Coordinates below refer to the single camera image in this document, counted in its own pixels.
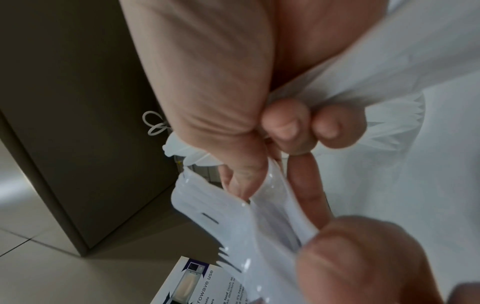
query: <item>floor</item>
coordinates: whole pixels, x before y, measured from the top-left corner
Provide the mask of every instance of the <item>floor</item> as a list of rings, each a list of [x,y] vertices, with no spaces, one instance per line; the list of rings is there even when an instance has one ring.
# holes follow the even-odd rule
[[[150,304],[180,256],[216,261],[214,239],[183,215],[155,208],[85,258],[0,230],[0,303]]]

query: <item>printed image on box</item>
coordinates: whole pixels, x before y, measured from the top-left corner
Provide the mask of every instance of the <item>printed image on box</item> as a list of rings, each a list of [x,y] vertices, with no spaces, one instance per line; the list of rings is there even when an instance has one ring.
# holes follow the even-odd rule
[[[221,267],[182,256],[151,304],[248,304],[242,285]]]

